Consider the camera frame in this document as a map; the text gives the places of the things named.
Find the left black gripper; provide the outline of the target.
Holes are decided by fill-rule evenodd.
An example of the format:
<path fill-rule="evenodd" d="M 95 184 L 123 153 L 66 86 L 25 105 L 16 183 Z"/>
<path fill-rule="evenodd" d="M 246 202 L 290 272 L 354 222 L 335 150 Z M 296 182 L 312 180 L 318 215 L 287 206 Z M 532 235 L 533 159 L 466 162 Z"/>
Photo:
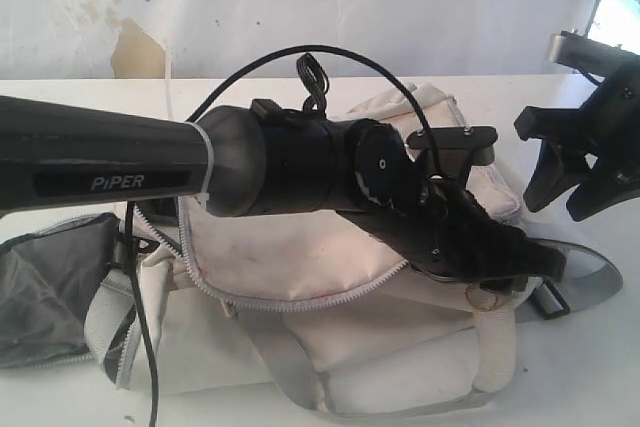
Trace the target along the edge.
<path fill-rule="evenodd" d="M 492 219 L 473 194 L 441 184 L 406 212 L 377 207 L 339 215 L 440 282 L 510 283 L 520 275 L 561 281 L 565 255 Z M 510 241 L 516 241 L 509 247 Z"/>

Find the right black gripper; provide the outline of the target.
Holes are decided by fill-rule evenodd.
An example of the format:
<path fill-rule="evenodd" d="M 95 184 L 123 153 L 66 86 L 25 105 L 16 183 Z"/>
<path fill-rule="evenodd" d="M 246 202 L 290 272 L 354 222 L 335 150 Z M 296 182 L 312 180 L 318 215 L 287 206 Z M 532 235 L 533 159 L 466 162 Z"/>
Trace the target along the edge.
<path fill-rule="evenodd" d="M 539 212 L 579 185 L 569 197 L 569 214 L 583 221 L 639 197 L 639 65 L 621 66 L 605 78 L 579 109 L 526 106 L 514 121 L 518 137 L 547 140 L 524 191 L 531 212 Z M 558 143 L 588 143 L 596 157 Z"/>

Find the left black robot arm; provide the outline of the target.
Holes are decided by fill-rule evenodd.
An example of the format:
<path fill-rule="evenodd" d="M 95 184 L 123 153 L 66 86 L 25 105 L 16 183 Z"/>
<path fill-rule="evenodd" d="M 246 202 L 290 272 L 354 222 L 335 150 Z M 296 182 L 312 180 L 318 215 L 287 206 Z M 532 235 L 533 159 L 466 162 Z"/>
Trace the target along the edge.
<path fill-rule="evenodd" d="M 563 277 L 561 252 L 492 219 L 432 151 L 388 123 L 268 99 L 179 123 L 6 96 L 1 208 L 200 194 L 217 217 L 336 212 L 440 281 L 502 290 Z"/>

